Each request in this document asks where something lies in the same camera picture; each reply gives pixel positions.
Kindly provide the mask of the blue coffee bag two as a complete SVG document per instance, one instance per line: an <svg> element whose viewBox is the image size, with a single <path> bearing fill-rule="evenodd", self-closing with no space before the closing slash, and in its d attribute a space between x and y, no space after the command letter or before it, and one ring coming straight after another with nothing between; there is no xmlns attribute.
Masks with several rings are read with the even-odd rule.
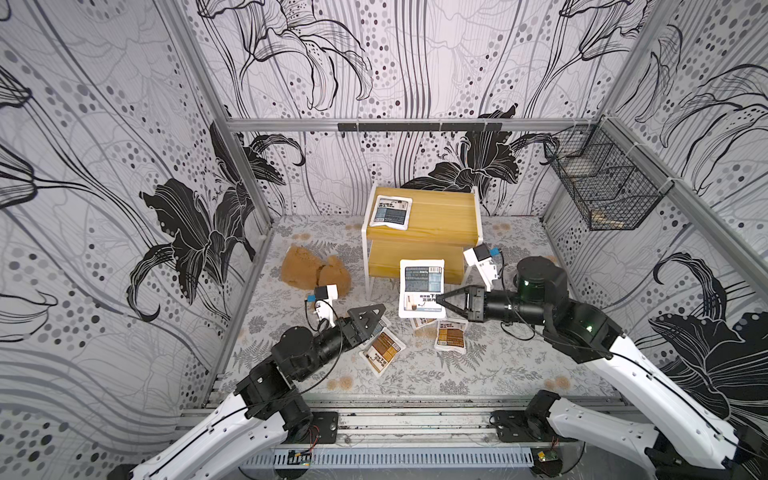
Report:
<svg viewBox="0 0 768 480"><path fill-rule="evenodd" d="M444 293L444 269L442 259L400 261L400 318L445 317L445 307L437 302L437 297Z"/></svg>

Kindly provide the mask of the blue coffee bag one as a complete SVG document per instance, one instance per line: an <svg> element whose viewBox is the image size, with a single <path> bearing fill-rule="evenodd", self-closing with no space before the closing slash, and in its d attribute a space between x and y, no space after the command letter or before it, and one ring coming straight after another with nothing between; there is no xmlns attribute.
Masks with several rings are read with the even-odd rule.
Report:
<svg viewBox="0 0 768 480"><path fill-rule="evenodd" d="M373 205L369 226L407 230L412 204L412 198L378 195Z"/></svg>

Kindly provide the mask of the blue coffee bag three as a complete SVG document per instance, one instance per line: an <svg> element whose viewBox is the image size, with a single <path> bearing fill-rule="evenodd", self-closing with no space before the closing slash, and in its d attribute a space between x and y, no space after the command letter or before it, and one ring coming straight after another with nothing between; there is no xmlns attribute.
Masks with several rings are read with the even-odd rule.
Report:
<svg viewBox="0 0 768 480"><path fill-rule="evenodd" d="M382 316L373 331L372 337L375 338L380 335L385 328L389 328L390 326L391 321L386 316Z"/></svg>

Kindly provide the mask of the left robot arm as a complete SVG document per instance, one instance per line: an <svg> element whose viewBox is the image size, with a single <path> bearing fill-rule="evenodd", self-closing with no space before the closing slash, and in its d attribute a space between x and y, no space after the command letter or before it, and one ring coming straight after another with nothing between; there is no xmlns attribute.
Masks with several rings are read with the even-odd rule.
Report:
<svg viewBox="0 0 768 480"><path fill-rule="evenodd" d="M303 439L313 414L298 384L374 336L382 304L351 308L318 332L286 330L213 412L162 452L121 464L109 479L221 479L248 458L285 440Z"/></svg>

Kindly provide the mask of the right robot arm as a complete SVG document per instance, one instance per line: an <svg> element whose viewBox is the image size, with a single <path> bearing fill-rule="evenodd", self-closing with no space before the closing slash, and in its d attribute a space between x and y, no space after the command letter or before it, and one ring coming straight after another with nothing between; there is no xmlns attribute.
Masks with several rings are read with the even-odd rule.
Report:
<svg viewBox="0 0 768 480"><path fill-rule="evenodd" d="M497 413L500 438L576 440L622 457L657 479L764 479L767 440L718 418L648 360L596 307L570 299L563 269L545 257L517 264L515 288L466 286L441 306L474 323L522 323L555 350L598 373L645 422L623 420L539 391L521 413Z"/></svg>

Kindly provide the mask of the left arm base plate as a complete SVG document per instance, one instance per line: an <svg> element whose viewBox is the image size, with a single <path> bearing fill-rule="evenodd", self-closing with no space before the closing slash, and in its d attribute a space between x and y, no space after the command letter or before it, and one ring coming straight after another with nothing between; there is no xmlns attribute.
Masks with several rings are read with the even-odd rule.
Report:
<svg viewBox="0 0 768 480"><path fill-rule="evenodd" d="M338 411L314 411L307 427L297 433L290 433L284 444L298 445L304 449L310 446L335 444L339 428Z"/></svg>

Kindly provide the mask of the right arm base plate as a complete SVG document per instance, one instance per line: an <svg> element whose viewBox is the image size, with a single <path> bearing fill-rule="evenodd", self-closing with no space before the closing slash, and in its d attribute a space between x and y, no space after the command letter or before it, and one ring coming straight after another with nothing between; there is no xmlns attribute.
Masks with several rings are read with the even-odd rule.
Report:
<svg viewBox="0 0 768 480"><path fill-rule="evenodd" d="M549 423L550 409L561 396L548 390L540 390L523 410L495 410L490 424L497 438L503 443L521 442L575 442L575 439L558 434Z"/></svg>

